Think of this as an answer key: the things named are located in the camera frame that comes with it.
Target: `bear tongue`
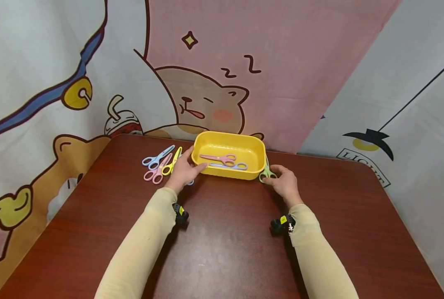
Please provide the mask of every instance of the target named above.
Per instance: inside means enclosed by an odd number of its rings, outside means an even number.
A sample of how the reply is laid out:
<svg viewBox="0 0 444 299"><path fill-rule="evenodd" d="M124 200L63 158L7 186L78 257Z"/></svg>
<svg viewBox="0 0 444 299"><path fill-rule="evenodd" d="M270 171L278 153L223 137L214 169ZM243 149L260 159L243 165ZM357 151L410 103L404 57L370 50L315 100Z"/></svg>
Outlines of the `bear tongue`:
<svg viewBox="0 0 444 299"><path fill-rule="evenodd" d="M187 110L188 113L192 114L193 116L199 118L199 119L204 119L205 118L205 114L199 112L199 111L194 111L194 110Z"/></svg>

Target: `brown table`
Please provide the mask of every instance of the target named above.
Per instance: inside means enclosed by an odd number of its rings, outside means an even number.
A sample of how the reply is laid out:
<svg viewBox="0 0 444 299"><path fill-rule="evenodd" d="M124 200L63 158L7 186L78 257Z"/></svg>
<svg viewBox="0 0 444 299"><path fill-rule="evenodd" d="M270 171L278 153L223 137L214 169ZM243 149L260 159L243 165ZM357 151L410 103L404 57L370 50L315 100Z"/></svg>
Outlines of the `brown table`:
<svg viewBox="0 0 444 299"><path fill-rule="evenodd" d="M140 161L171 144L191 143L112 139L0 299L93 298L112 255L159 187L141 179L147 168ZM372 170L336 159L268 157L296 173L303 200L360 298L444 298ZM270 221L286 210L269 186L201 175L179 202L190 223L168 236L143 298L307 298L288 237L270 233Z"/></svg>

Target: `hand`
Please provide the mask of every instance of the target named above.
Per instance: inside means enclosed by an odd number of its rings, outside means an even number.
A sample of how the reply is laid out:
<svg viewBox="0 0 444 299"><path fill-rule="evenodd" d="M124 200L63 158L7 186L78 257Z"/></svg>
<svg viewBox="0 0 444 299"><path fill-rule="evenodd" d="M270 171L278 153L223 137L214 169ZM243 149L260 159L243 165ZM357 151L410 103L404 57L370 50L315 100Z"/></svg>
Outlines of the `hand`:
<svg viewBox="0 0 444 299"><path fill-rule="evenodd" d="M165 184L166 187L174 190L177 195L182 191L185 185L192 182L202 170L207 168L206 163L202 163L195 167L192 166L193 163L191 162L190 154L193 151L194 146L192 145L177 159L172 174Z"/></svg>
<svg viewBox="0 0 444 299"><path fill-rule="evenodd" d="M303 203L298 193L297 177L295 174L290 169L281 165L271 165L270 170L277 174L278 179L265 177L263 182L273 186L273 189L282 196L287 207L290 209L297 204Z"/></svg>

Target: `sparkle star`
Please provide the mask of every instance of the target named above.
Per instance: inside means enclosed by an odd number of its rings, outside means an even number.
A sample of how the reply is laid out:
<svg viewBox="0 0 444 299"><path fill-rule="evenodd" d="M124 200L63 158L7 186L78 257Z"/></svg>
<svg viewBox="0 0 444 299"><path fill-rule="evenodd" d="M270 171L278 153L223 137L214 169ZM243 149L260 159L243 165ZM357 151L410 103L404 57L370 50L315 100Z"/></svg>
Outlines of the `sparkle star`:
<svg viewBox="0 0 444 299"><path fill-rule="evenodd" d="M199 41L194 37L194 34L189 31L184 37L182 37L182 41L187 46L189 50L192 49L194 45L196 45Z"/></svg>

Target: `pink cheek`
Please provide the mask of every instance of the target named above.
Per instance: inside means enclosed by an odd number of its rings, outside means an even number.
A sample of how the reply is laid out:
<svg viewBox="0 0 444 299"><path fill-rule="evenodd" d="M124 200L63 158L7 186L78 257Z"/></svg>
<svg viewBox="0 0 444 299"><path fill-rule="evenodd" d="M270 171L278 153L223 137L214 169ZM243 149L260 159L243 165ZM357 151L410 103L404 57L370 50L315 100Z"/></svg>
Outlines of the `pink cheek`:
<svg viewBox="0 0 444 299"><path fill-rule="evenodd" d="M212 116L221 123L230 122L233 118L232 114L225 109L216 110Z"/></svg>

